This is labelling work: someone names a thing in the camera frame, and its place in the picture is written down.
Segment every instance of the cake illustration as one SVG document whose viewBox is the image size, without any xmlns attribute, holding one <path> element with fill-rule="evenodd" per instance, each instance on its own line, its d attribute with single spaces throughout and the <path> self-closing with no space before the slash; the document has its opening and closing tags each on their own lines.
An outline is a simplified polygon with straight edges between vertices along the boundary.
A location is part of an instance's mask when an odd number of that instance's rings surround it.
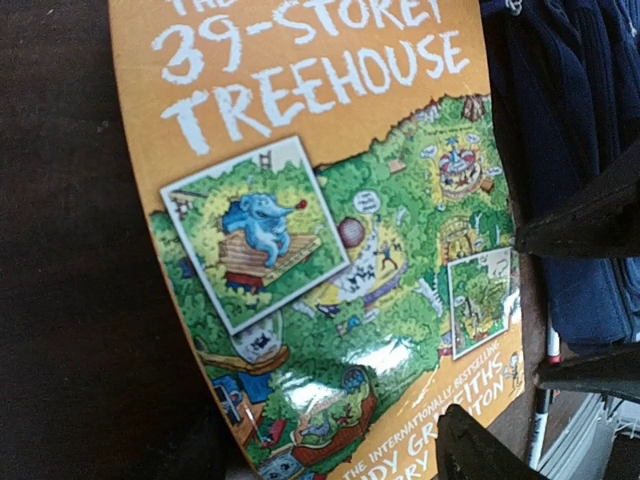
<svg viewBox="0 0 640 480">
<path fill-rule="evenodd" d="M 440 187 L 445 197 L 461 200 L 482 182 L 481 158 L 473 150 L 458 149 L 458 137 L 447 140 L 450 151 L 440 157 Z"/>
</svg>

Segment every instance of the orange book cover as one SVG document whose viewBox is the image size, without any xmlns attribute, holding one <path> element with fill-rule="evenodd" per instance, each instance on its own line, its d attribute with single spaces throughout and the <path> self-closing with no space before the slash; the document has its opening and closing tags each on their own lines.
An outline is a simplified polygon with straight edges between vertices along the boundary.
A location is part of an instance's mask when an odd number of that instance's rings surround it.
<svg viewBox="0 0 640 480">
<path fill-rule="evenodd" d="M 476 0 L 110 1 L 129 150 L 212 395 L 266 479 L 437 473 L 524 391 Z"/>
</svg>

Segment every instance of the framed illustration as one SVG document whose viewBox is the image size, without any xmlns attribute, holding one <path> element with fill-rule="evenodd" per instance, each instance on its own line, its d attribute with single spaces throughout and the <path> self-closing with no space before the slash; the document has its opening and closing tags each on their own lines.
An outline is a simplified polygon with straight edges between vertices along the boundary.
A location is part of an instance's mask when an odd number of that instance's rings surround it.
<svg viewBox="0 0 640 480">
<path fill-rule="evenodd" d="M 230 334 L 349 265 L 297 137 L 191 175 L 161 194 Z"/>
<path fill-rule="evenodd" d="M 479 253 L 447 265 L 453 359 L 509 328 L 505 311 L 511 278 L 511 248 Z"/>
</svg>

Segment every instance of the dark wooden surface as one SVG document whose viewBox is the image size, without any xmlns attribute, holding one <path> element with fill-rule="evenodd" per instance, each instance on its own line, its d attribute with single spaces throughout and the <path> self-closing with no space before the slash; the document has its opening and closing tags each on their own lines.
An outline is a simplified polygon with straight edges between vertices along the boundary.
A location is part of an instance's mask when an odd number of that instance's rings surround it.
<svg viewBox="0 0 640 480">
<path fill-rule="evenodd" d="M 171 459 L 210 450 L 198 425 L 218 420 L 137 197 L 106 2 L 0 0 L 0 96 L 0 478 L 187 478 Z M 518 454 L 544 343 L 532 275 L 529 388 L 492 427 Z"/>
</svg>

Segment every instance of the elephant illustration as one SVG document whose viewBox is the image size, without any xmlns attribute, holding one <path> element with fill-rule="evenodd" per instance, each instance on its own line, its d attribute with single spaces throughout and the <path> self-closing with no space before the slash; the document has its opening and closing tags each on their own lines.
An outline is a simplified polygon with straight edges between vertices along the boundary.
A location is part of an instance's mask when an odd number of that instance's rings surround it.
<svg viewBox="0 0 640 480">
<path fill-rule="evenodd" d="M 224 233 L 244 230 L 249 246 L 268 254 L 265 267 L 273 268 L 278 257 L 289 251 L 287 215 L 295 210 L 278 205 L 275 195 L 251 193 L 231 202 L 222 217 L 222 228 Z"/>
</svg>

